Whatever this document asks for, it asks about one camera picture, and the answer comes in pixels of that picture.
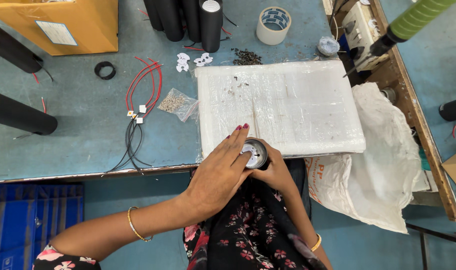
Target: green grip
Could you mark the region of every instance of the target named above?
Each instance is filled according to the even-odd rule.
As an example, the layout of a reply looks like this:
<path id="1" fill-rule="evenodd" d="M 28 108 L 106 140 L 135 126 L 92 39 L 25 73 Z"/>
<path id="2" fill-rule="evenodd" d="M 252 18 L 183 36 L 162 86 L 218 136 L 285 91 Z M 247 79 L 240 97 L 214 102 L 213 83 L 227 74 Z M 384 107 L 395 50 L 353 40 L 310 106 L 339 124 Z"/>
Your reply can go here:
<path id="1" fill-rule="evenodd" d="M 390 24 L 391 31 L 398 38 L 409 40 L 454 3 L 456 0 L 418 0 Z"/>

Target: plastic bag of screws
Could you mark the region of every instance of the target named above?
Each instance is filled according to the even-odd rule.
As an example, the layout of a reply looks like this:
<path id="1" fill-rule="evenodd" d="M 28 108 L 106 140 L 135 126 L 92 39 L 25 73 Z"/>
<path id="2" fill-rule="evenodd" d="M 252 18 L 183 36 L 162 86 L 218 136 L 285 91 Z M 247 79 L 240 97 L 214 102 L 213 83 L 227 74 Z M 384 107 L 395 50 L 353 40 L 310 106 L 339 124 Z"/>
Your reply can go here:
<path id="1" fill-rule="evenodd" d="M 161 101 L 158 109 L 176 114 L 179 120 L 184 122 L 191 114 L 197 112 L 196 108 L 199 103 L 197 99 L 190 98 L 177 89 L 172 88 L 165 99 Z"/>

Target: blue plastic crate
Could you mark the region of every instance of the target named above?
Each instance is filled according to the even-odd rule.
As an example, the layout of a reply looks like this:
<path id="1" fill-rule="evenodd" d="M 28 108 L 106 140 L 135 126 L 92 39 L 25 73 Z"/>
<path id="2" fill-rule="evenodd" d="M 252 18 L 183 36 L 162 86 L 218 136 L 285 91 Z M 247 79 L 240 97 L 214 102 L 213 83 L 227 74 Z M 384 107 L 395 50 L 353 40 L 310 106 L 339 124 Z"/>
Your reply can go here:
<path id="1" fill-rule="evenodd" d="M 0 270 L 30 270 L 46 244 L 82 221 L 81 185 L 0 184 Z"/>

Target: woman's arm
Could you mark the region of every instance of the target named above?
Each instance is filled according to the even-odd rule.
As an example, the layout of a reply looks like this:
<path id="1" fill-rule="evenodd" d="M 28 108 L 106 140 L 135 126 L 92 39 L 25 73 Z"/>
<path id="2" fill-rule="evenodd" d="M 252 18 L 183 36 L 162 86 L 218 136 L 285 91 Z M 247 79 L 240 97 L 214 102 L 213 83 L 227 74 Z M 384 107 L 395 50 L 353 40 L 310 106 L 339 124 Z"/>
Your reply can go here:
<path id="1" fill-rule="evenodd" d="M 236 193 L 252 170 L 245 169 L 249 153 L 238 156 L 248 134 L 245 124 L 228 136 L 199 165 L 188 188 L 177 197 L 132 209 L 130 216 L 136 231 L 147 238 L 183 228 L 219 212 Z M 139 240 L 125 212 L 85 221 L 60 233 L 51 245 L 60 253 L 90 257 L 101 261 L 122 246 Z"/>
<path id="2" fill-rule="evenodd" d="M 264 140 L 260 140 L 268 151 L 268 160 L 270 162 L 267 170 L 255 169 L 251 174 L 252 177 L 266 182 L 271 188 L 278 190 L 283 196 L 286 205 L 286 212 L 295 225 L 300 236 L 308 244 L 314 247 L 318 242 L 313 225 L 309 221 L 308 214 L 301 200 L 298 188 L 291 178 L 288 168 L 286 167 L 280 151 L 274 149 Z M 322 246 L 319 246 L 314 254 L 321 260 L 328 270 L 333 270 L 326 253 Z"/>

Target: person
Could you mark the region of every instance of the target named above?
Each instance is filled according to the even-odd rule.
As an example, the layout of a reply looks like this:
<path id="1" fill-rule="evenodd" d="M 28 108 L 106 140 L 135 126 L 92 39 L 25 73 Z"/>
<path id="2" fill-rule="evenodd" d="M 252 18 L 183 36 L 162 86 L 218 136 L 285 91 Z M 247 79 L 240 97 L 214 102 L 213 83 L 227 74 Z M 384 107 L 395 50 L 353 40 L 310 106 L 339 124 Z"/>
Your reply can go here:
<path id="1" fill-rule="evenodd" d="M 99 262 L 124 245 L 180 228 L 188 270 L 331 270 L 280 151 L 260 140 L 268 168 L 245 168 L 251 153 L 240 152 L 248 131 L 247 123 L 237 126 L 180 195 L 64 230 L 38 255 L 33 270 L 99 270 Z"/>

